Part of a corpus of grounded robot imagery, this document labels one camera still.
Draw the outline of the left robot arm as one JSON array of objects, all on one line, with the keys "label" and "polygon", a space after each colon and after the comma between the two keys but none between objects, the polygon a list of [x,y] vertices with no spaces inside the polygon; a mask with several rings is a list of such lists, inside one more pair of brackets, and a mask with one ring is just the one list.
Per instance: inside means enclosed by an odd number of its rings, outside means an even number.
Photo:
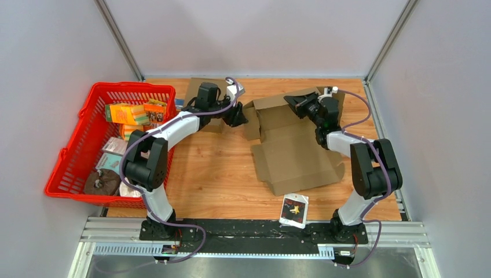
[{"label": "left robot arm", "polygon": [[123,154],[119,175],[129,188],[140,193],[147,210],[146,230],[154,229],[163,240],[172,239],[182,224],[175,221],[175,210],[168,201],[164,181],[168,172],[168,153],[184,138],[197,133],[212,119],[221,119],[236,127],[248,122],[238,98],[243,85],[231,77],[222,91],[218,85],[203,82],[181,111],[168,122],[148,131],[131,134]]}]

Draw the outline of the cardboard box stack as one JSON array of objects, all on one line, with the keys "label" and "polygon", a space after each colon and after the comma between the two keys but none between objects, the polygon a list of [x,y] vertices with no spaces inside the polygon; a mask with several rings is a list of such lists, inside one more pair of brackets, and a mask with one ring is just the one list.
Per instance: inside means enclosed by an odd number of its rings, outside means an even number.
[{"label": "cardboard box stack", "polygon": [[340,182],[345,164],[340,153],[318,145],[315,124],[299,119],[284,94],[257,98],[243,107],[244,125],[257,178],[276,196]]}]

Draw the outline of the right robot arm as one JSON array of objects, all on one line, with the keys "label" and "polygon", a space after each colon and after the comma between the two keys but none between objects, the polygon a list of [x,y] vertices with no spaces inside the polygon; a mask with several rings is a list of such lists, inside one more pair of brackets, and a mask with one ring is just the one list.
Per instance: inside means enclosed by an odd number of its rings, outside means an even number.
[{"label": "right robot arm", "polygon": [[329,151],[350,158],[354,191],[331,218],[331,237],[346,242],[367,223],[365,216],[381,200],[403,185],[402,173],[388,139],[371,140],[349,133],[339,124],[340,101],[329,87],[323,94],[285,96],[284,100],[300,119],[316,126],[317,143]]}]

